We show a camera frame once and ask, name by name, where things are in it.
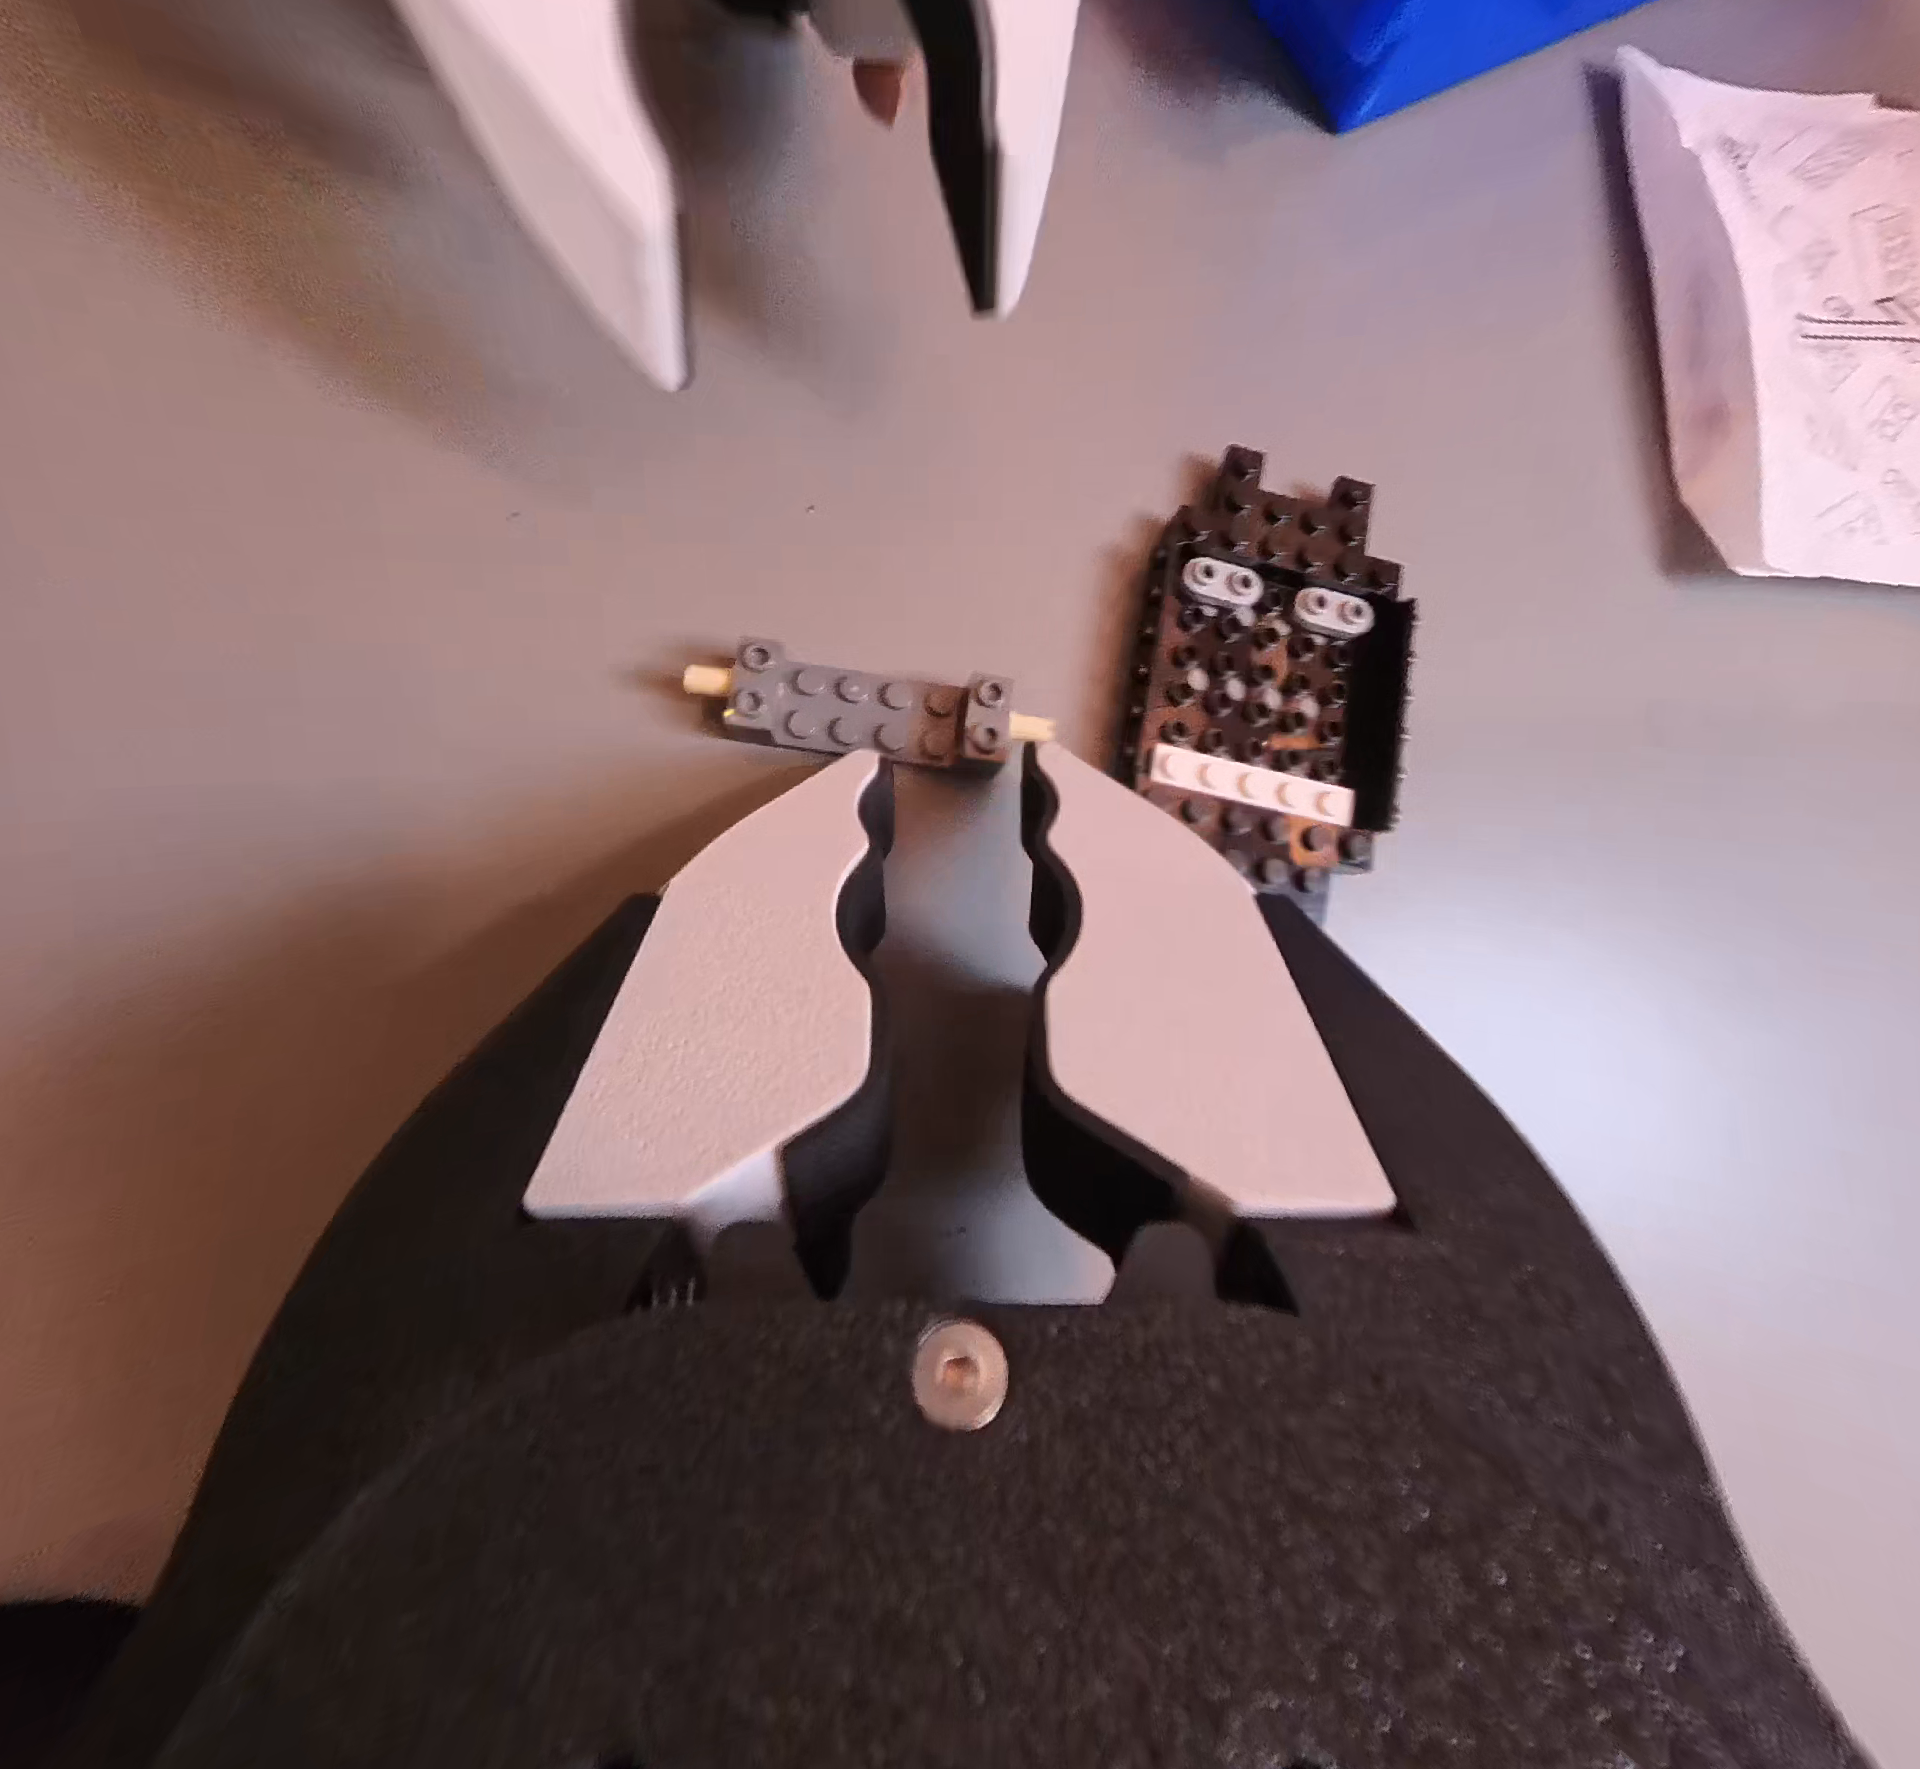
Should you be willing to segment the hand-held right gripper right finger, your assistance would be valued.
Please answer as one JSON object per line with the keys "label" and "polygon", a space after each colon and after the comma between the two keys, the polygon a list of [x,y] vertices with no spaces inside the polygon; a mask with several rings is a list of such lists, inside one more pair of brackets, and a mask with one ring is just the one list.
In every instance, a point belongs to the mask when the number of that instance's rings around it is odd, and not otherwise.
{"label": "hand-held right gripper right finger", "polygon": [[1070,751],[1027,751],[1038,1082],[1206,1220],[1379,1221],[1396,1192],[1253,889]]}

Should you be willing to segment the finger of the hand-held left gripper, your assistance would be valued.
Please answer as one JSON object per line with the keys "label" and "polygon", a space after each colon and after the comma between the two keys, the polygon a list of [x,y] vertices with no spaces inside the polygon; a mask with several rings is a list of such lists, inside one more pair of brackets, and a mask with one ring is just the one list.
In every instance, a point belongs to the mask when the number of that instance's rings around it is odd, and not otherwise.
{"label": "finger of the hand-held left gripper", "polygon": [[930,143],[976,317],[1025,291],[1083,0],[918,0]]}
{"label": "finger of the hand-held left gripper", "polygon": [[[788,27],[806,0],[712,0]],[[658,390],[691,375],[682,209],[635,0],[392,0],[517,220]]]}

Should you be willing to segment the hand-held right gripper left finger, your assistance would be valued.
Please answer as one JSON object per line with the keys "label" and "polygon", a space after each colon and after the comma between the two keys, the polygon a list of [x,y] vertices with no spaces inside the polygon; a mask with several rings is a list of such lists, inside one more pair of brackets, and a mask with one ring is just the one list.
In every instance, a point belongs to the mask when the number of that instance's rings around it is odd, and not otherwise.
{"label": "hand-held right gripper left finger", "polygon": [[797,1226],[780,1159],[874,1065],[839,917],[887,783],[873,753],[832,759],[668,881],[525,1184],[529,1220]]}

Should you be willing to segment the black lego car chassis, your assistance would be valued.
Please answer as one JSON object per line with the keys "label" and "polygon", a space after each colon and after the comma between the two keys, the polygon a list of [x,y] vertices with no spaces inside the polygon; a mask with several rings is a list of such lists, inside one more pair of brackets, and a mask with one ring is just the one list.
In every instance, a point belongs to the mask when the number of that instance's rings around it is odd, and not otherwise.
{"label": "black lego car chassis", "polygon": [[1417,604],[1375,490],[1227,447],[1145,556],[1113,775],[1267,903],[1327,920],[1400,817]]}

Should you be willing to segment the white printed paper bag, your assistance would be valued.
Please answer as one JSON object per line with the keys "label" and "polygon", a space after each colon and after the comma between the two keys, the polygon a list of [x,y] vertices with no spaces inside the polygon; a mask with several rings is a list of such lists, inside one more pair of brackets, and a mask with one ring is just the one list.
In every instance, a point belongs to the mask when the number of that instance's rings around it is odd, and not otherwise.
{"label": "white printed paper bag", "polygon": [[1916,590],[1916,110],[1613,72],[1680,503],[1740,578]]}

